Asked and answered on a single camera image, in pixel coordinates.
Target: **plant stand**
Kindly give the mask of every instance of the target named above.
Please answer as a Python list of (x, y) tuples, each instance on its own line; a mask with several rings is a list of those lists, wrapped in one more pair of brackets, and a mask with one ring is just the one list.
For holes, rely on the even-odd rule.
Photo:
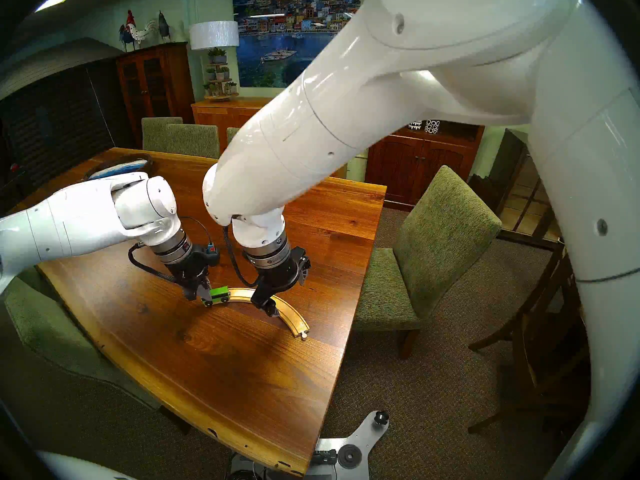
[[(209, 63), (209, 65), (213, 65), (213, 67), (216, 69), (215, 72), (209, 72), (209, 73), (220, 73), (222, 72), (221, 67), (224, 67), (226, 63)], [(224, 90), (223, 85), (231, 81), (233, 81), (233, 79), (229, 77), (228, 79), (224, 79), (223, 81), (218, 81), (218, 80), (209, 81), (209, 84), (220, 84), (220, 90), (223, 91)], [(229, 94), (221, 94), (218, 96), (205, 96), (204, 99), (208, 99), (211, 101), (229, 101), (232, 97), (238, 96), (238, 95), (239, 93), (235, 92), (235, 93), (229, 93)]]

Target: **wooden tabletop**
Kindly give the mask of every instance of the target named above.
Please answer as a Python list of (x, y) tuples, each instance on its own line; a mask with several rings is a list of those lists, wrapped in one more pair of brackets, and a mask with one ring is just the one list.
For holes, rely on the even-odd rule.
[[(112, 148), (67, 171), (21, 203), (32, 206), (89, 168), (135, 150)], [(171, 185), (180, 215), (198, 218), (221, 249), (210, 268), (213, 287), (241, 287), (223, 248), (222, 228), (207, 214), (202, 179), (215, 160), (151, 153), (154, 173)], [(284, 211), (292, 247), (312, 268), (303, 287), (279, 294), (310, 325), (306, 341), (253, 305), (206, 308), (180, 287), (134, 267), (132, 241), (40, 264), (69, 310), (117, 366), (164, 405), (243, 455), (301, 477), (327, 412), (360, 296), (386, 188), (327, 178)], [(182, 221), (194, 243), (202, 229)], [(242, 274), (256, 276), (241, 258)], [(136, 252), (163, 271), (155, 255)]]

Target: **harbor painting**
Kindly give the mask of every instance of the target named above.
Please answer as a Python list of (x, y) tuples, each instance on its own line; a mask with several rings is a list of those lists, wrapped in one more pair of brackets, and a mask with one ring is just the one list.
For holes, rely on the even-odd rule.
[(291, 84), (360, 8), (360, 0), (233, 0), (241, 87)]

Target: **water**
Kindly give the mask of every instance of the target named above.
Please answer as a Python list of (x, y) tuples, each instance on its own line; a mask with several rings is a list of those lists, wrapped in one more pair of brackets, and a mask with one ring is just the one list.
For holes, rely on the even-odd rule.
[[(238, 71), (241, 87), (287, 87), (302, 73), (309, 63), (332, 39), (330, 33), (303, 33), (304, 39), (295, 39), (291, 33), (240, 36), (237, 48)], [(260, 58), (277, 49), (297, 51), (293, 56), (278, 61), (260, 63)]]

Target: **succulent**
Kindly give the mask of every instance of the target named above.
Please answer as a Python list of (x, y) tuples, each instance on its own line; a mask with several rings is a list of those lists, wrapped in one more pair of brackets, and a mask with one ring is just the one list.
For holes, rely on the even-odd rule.
[(225, 56), (227, 54), (227, 50), (221, 48), (210, 49), (207, 55), (209, 56)]

